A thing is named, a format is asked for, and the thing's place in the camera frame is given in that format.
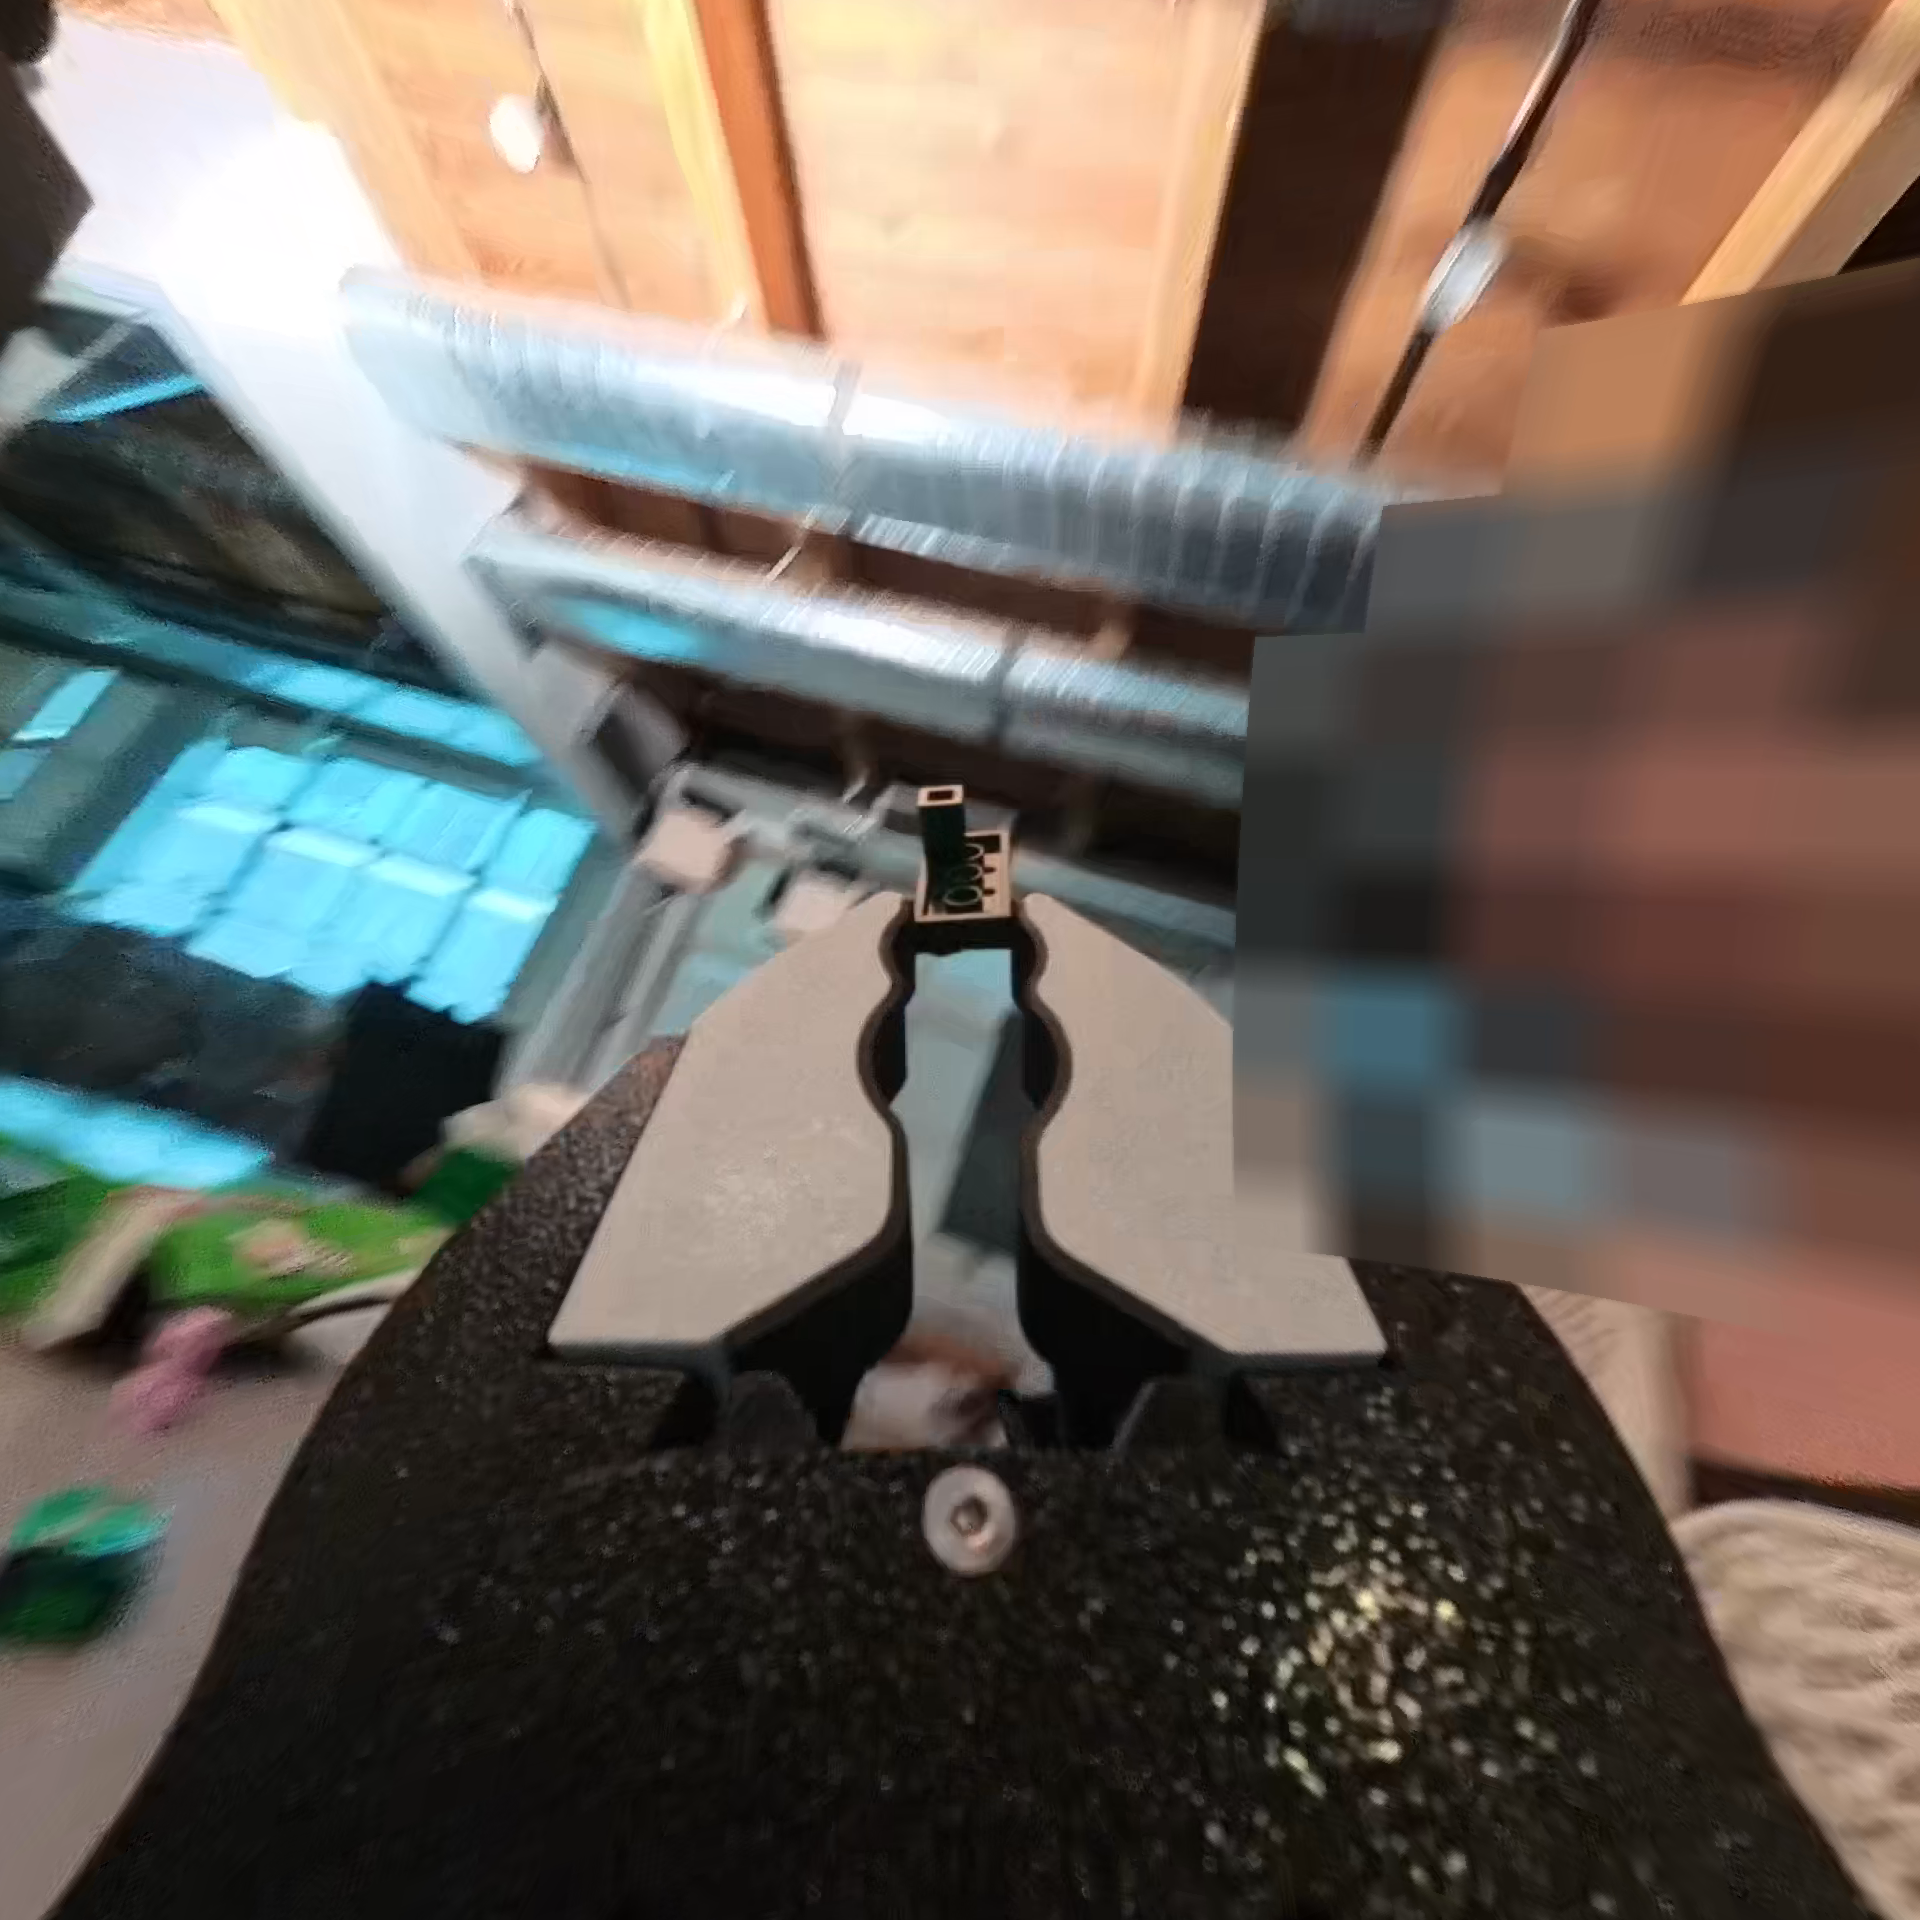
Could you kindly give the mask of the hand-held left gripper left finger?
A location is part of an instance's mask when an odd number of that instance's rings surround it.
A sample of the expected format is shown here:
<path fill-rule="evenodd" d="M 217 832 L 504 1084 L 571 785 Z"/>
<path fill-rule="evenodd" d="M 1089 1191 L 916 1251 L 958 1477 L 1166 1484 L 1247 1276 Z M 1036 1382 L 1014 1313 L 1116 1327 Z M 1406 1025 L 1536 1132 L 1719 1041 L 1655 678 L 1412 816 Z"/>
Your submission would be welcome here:
<path fill-rule="evenodd" d="M 689 1028 L 546 1333 L 564 1360 L 787 1381 L 819 1432 L 912 1303 L 905 1142 L 910 917 L 878 893 Z"/>

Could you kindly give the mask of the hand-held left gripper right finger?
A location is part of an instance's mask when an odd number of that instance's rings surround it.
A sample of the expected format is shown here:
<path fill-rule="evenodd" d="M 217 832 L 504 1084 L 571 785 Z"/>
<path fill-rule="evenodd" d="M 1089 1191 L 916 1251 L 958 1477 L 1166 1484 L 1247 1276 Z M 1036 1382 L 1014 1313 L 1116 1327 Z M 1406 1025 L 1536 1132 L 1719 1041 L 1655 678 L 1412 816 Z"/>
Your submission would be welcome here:
<path fill-rule="evenodd" d="M 1059 1437 L 1118 1441 L 1164 1382 L 1224 1412 L 1257 1381 L 1384 1367 L 1354 1265 L 1299 1244 L 1291 1198 L 1238 1196 L 1228 1016 L 1050 895 L 1019 903 L 1015 947 L 1015 1288 Z"/>

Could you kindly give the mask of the green printed box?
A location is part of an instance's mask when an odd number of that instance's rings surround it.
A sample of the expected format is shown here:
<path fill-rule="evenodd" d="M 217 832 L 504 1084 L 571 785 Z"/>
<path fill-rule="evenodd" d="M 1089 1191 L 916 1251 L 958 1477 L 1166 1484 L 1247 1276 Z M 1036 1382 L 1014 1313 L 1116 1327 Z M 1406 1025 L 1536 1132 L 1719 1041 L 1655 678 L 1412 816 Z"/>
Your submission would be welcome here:
<path fill-rule="evenodd" d="M 239 1325 L 386 1301 L 519 1174 L 506 1147 L 446 1142 L 418 1189 L 121 1184 L 6 1139 L 6 1327 L 41 1352 L 121 1321 L 212 1312 Z"/>

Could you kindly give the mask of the spiral metal air duct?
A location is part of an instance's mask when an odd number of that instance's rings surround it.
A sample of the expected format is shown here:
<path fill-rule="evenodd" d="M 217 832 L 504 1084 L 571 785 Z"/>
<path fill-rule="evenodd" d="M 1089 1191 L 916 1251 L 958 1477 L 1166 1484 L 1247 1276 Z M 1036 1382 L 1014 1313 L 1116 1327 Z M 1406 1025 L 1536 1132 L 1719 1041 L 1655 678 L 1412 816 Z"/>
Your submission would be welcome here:
<path fill-rule="evenodd" d="M 425 433 L 1262 632 L 1362 621 L 1393 494 L 1247 438 L 1019 417 L 830 351 L 351 272 L 354 363 Z"/>
<path fill-rule="evenodd" d="M 890 591 L 508 512 L 468 574 L 524 624 L 606 656 L 1234 808 L 1249 687 Z"/>

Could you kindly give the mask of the green grey lego cube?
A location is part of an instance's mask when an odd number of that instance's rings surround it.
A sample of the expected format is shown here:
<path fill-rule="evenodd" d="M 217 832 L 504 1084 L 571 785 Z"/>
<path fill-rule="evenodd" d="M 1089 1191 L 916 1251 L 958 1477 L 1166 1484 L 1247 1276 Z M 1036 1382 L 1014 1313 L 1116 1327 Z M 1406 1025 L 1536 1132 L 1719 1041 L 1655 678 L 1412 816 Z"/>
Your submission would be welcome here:
<path fill-rule="evenodd" d="M 112 1630 L 144 1591 L 169 1520 L 108 1485 L 27 1507 L 2 1552 L 2 1647 L 79 1647 Z"/>

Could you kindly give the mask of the dark green lego assembly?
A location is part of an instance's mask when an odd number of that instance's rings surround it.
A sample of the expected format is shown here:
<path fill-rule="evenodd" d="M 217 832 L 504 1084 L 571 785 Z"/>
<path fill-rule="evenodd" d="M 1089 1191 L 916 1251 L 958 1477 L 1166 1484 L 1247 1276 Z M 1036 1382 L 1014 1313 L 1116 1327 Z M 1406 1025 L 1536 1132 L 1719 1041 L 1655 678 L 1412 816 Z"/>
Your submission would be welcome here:
<path fill-rule="evenodd" d="M 922 785 L 916 816 L 920 879 L 905 949 L 914 958 L 1014 953 L 1019 919 L 1008 827 L 974 824 L 960 784 Z"/>

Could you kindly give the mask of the pink lego assembly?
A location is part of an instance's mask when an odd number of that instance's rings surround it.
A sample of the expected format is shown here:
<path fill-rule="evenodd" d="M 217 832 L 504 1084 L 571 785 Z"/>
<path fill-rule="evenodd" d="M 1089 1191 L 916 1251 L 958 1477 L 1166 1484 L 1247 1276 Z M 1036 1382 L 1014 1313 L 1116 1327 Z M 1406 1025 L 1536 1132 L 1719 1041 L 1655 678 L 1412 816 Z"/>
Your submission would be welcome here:
<path fill-rule="evenodd" d="M 121 1423 L 134 1432 L 160 1432 L 178 1423 L 226 1352 L 231 1331 L 231 1316 L 212 1308 L 160 1321 L 138 1365 L 112 1392 Z"/>

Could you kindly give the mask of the cream knit sweater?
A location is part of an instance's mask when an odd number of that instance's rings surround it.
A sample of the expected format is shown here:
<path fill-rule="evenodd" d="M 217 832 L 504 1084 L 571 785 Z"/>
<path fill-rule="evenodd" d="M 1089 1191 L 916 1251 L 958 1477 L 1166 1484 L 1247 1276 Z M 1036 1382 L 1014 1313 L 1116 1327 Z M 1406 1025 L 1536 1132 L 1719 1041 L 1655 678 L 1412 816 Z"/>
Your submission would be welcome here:
<path fill-rule="evenodd" d="M 1867 1904 L 1919 1916 L 1919 1533 L 1804 1502 L 1671 1524 L 1788 1785 Z"/>

